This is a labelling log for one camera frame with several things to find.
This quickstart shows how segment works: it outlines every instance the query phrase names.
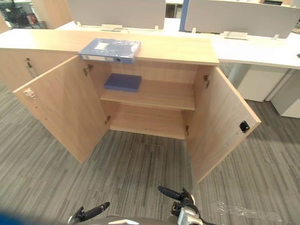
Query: white label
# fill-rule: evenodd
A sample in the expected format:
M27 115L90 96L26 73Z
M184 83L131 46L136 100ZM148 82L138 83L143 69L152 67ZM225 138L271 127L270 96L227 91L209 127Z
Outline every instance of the white label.
M113 61L113 57L107 57L106 61Z
M95 47L95 49L104 50L107 45L108 45L108 43L98 43L98 45Z
M98 60L98 61L106 61L103 56L95 56L95 55L83 55L82 58L84 60Z

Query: blue book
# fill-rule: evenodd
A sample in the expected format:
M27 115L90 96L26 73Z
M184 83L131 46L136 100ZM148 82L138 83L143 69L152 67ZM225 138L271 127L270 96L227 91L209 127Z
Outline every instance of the blue book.
M111 74L104 84L106 89L111 90L124 90L130 92L137 92L140 83L142 81L141 76L126 75L126 74Z
M140 48L140 41L95 38L78 54L83 60L132 64Z

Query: cable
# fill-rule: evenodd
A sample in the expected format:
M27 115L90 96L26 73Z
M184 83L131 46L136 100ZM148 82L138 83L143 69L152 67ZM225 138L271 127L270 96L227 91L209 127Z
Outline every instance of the cable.
M127 29L125 29L125 28L121 28L121 27L116 27L115 29L113 29L113 30L116 30L116 29L120 29L120 30L127 30Z

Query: floor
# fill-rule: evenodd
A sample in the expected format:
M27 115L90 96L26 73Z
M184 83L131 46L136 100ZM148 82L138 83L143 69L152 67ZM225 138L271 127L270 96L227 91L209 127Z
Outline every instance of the floor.
M248 103L262 124L195 184L185 143L170 138L108 131L80 165L0 81L0 210L65 224L80 206L110 201L99 217L168 219L164 185L185 187L219 225L299 224L300 120Z

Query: cabinet door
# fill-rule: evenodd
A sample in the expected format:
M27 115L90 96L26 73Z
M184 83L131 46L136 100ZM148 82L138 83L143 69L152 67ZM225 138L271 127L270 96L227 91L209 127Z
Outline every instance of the cabinet door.
M108 129L87 65L74 56L16 89L24 106L84 162ZM32 89L35 98L24 91Z
M196 110L186 114L187 148L194 176L202 181L259 124L260 120L222 71L199 67ZM246 121L249 130L241 130Z

